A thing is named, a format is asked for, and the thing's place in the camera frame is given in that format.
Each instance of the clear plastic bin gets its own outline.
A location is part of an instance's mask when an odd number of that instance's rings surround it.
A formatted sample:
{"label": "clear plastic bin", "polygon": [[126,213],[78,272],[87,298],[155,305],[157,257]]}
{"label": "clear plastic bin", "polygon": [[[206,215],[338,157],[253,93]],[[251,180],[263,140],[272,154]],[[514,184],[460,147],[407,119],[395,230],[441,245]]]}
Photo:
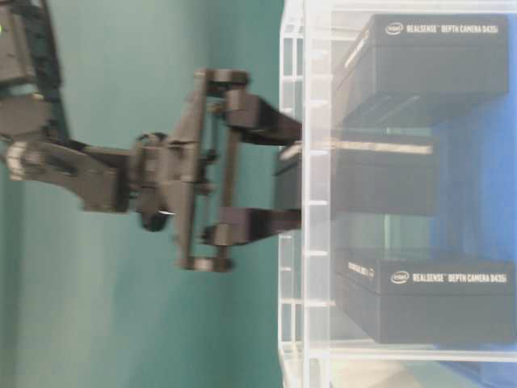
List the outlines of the clear plastic bin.
{"label": "clear plastic bin", "polygon": [[517,386],[517,1],[286,0],[286,387]]}

